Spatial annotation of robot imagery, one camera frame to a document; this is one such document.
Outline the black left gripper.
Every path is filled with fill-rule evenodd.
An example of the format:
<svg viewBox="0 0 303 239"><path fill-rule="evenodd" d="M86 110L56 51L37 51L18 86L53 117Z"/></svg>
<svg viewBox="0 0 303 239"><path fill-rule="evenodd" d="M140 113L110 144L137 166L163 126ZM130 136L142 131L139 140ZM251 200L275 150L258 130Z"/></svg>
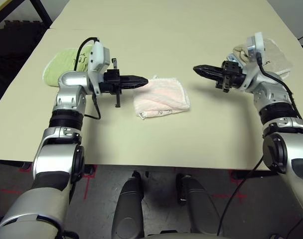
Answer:
<svg viewBox="0 0 303 239"><path fill-rule="evenodd" d="M112 58L113 68L108 69L103 75L103 82L99 84L101 93L109 93L116 96L116 108L121 107L121 89L136 89L143 87L148 79L135 75L122 75L117 66L117 59Z"/></svg>

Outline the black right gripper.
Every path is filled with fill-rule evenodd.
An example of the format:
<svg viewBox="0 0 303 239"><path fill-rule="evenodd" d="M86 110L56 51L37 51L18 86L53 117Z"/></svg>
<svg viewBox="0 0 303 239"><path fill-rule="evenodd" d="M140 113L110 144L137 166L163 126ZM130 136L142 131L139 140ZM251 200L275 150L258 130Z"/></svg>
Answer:
<svg viewBox="0 0 303 239"><path fill-rule="evenodd" d="M243 84L246 74L237 62L223 61L221 68L210 65L194 66L193 70L201 77L217 81L215 87L227 93L231 88L238 89Z"/></svg>

